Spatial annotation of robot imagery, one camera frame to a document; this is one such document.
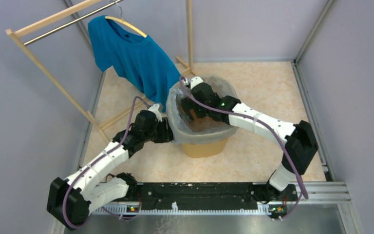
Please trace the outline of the yellow mesh trash bin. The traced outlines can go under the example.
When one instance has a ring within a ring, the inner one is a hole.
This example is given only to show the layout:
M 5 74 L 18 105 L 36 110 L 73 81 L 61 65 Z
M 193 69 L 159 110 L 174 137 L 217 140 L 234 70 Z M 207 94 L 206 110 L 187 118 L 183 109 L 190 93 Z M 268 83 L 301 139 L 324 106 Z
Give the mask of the yellow mesh trash bin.
M 229 138 L 223 140 L 207 143 L 207 144 L 183 144 L 181 143 L 183 152 L 191 158 L 203 158 L 220 154 Z

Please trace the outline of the light blue plastic trash bag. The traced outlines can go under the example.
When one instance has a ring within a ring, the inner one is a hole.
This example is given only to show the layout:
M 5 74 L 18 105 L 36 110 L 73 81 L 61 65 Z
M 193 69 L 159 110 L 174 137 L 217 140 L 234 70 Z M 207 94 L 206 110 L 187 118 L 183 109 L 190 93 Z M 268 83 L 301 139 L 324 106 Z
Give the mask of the light blue plastic trash bag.
M 170 88 L 166 102 L 166 114 L 176 144 L 207 144 L 236 134 L 238 127 L 216 122 L 210 117 L 189 120 L 180 103 L 185 97 L 180 84 L 176 83 Z

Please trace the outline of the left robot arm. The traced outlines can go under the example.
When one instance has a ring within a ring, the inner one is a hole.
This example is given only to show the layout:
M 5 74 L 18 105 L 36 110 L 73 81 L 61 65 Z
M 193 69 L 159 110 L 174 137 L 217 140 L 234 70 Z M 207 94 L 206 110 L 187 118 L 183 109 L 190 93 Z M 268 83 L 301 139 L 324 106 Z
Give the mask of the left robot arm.
M 103 183 L 109 172 L 143 149 L 147 142 L 167 143 L 174 136 L 167 117 L 152 109 L 142 110 L 127 129 L 117 133 L 107 147 L 87 165 L 50 184 L 47 211 L 67 229 L 74 231 L 86 224 L 90 215 L 105 204 L 122 198 L 132 201 L 137 181 L 120 173 Z

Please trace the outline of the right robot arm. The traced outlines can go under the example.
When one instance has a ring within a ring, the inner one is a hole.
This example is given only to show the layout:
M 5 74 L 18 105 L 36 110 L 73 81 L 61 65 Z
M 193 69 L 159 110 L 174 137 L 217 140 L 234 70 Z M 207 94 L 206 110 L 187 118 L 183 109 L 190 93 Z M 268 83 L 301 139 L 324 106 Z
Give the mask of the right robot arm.
M 308 193 L 301 176 L 306 172 L 313 157 L 318 152 L 318 142 L 310 123 L 302 120 L 291 123 L 275 119 L 250 108 L 232 96 L 219 97 L 208 83 L 195 77 L 191 81 L 180 82 L 187 96 L 181 101 L 189 119 L 209 117 L 213 121 L 246 129 L 280 147 L 283 158 L 268 180 L 266 195 L 272 201 L 279 201 L 286 194 L 287 185 L 295 179 L 301 195 L 308 199 Z

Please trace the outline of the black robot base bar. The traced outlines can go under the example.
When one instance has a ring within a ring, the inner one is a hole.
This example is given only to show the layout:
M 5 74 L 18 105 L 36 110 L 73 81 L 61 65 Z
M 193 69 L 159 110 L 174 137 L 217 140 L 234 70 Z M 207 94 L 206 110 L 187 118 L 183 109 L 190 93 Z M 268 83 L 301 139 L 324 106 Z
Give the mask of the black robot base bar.
M 279 192 L 268 184 L 252 182 L 146 182 L 130 186 L 127 195 L 115 201 L 140 203 L 144 211 L 169 210 L 173 203 L 187 211 L 230 211 L 255 210 L 263 204 L 297 198 L 293 184 Z

